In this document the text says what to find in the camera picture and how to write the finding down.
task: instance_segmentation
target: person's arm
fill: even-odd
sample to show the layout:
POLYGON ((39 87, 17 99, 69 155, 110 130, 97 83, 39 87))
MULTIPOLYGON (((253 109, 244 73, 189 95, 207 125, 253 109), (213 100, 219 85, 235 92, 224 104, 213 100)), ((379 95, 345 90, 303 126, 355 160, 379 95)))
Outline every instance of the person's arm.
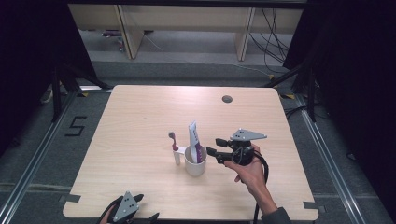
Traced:
MULTIPOLYGON (((253 145, 254 150, 260 153, 260 148, 253 145)), ((238 173, 235 182, 242 181, 247 185, 247 189, 262 210, 262 220, 264 223, 291 223, 285 209, 278 208, 271 194, 265 185, 262 163, 259 158, 254 157, 253 161, 246 166, 241 166, 232 161, 225 161, 224 165, 238 173)))

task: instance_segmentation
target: table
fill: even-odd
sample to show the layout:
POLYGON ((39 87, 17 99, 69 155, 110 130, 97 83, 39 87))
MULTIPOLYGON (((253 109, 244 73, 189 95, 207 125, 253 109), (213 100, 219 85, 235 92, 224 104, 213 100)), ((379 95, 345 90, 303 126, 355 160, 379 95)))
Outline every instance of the table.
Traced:
POLYGON ((215 138, 228 139, 238 128, 268 135, 255 140, 270 168, 268 189, 293 220, 315 220, 314 201, 278 95, 273 89, 116 86, 92 138, 67 202, 67 217, 99 217, 126 190, 144 194, 134 217, 160 212, 160 219, 252 220, 255 201, 235 172, 213 157, 192 177, 184 161, 175 164, 172 139, 189 144, 188 126, 196 120, 203 146, 221 151, 215 138), (224 103, 222 97, 233 98, 224 103))

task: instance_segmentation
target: black sleeve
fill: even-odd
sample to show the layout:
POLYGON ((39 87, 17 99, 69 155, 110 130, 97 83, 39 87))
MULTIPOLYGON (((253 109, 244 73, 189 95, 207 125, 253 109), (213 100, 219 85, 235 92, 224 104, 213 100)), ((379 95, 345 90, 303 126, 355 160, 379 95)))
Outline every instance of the black sleeve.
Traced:
POLYGON ((291 224, 288 213, 283 207, 278 208, 275 212, 262 216, 263 224, 291 224))

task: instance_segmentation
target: white toothpaste tube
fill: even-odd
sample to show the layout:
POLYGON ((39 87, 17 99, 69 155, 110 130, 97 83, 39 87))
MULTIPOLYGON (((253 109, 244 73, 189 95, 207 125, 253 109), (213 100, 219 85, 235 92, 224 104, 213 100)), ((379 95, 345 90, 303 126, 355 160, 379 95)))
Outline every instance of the white toothpaste tube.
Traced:
POLYGON ((190 133, 190 148, 191 148, 192 161, 194 163, 201 163, 202 162, 201 145, 199 143, 197 125, 195 121, 193 121, 190 124, 189 133, 190 133))

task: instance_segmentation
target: cup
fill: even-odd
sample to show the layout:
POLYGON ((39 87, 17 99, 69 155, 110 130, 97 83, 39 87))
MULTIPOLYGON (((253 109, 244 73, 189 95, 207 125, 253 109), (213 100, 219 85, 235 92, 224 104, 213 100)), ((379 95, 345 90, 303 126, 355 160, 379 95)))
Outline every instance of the cup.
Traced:
POLYGON ((204 173, 205 167, 206 167, 206 148, 201 146, 201 155, 202 155, 202 162, 200 163, 194 163, 192 160, 192 155, 191 155, 191 148, 187 147, 184 153, 184 166, 186 167, 187 173, 192 176, 199 176, 204 173))

